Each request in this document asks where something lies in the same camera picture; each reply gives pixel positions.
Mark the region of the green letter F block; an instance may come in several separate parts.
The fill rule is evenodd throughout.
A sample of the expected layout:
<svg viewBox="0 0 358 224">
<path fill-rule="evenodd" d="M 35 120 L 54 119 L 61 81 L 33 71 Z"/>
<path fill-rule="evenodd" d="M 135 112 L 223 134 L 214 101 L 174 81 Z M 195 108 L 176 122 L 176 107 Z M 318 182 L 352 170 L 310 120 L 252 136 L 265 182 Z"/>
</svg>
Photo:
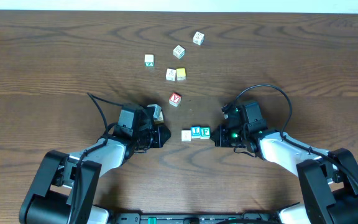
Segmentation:
<svg viewBox="0 0 358 224">
<path fill-rule="evenodd" d="M 201 127 L 201 139 L 209 139 L 211 136 L 211 129 L 210 127 Z"/>
</svg>

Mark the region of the blue letter L block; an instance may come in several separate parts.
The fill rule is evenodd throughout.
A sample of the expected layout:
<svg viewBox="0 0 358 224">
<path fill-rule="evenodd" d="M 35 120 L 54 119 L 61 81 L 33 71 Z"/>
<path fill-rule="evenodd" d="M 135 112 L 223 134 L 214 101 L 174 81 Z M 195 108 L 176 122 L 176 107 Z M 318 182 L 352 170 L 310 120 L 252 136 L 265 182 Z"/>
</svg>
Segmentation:
<svg viewBox="0 0 358 224">
<path fill-rule="evenodd" d="M 200 126 L 192 126 L 191 127 L 191 138 L 199 139 L 201 137 L 201 127 Z"/>
</svg>

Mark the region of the white letter Y block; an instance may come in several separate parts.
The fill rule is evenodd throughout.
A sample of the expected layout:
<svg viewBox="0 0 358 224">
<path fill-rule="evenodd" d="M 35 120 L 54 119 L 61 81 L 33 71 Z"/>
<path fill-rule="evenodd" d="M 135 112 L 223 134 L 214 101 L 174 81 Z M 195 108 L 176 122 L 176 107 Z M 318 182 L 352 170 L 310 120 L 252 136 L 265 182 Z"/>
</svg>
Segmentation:
<svg viewBox="0 0 358 224">
<path fill-rule="evenodd" d="M 190 142 L 192 140 L 191 131 L 190 130 L 182 130 L 181 131 L 181 141 L 182 142 Z"/>
</svg>

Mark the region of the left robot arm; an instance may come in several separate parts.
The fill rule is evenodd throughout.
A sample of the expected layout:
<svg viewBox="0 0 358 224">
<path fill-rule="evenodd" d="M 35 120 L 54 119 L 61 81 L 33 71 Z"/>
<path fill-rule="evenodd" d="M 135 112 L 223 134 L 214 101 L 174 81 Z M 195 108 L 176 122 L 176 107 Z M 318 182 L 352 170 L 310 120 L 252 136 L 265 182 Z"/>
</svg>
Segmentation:
<svg viewBox="0 0 358 224">
<path fill-rule="evenodd" d="M 93 205 L 99 178 L 133 154 L 161 148 L 170 136 L 164 124 L 129 129 L 111 123 L 96 144 L 83 151 L 49 151 L 22 203 L 20 223 L 107 223 L 109 212 Z"/>
</svg>

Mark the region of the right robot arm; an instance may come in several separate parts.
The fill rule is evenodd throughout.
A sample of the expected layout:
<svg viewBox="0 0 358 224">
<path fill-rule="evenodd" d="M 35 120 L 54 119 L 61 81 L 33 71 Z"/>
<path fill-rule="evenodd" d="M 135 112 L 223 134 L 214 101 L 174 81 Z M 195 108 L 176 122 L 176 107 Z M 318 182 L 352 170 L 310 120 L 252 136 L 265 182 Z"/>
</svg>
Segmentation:
<svg viewBox="0 0 358 224">
<path fill-rule="evenodd" d="M 211 134 L 217 147 L 273 162 L 298 177 L 303 204 L 284 208 L 283 223 L 358 223 L 358 164 L 347 149 L 327 151 L 267 129 L 265 121 L 235 121 Z"/>
</svg>

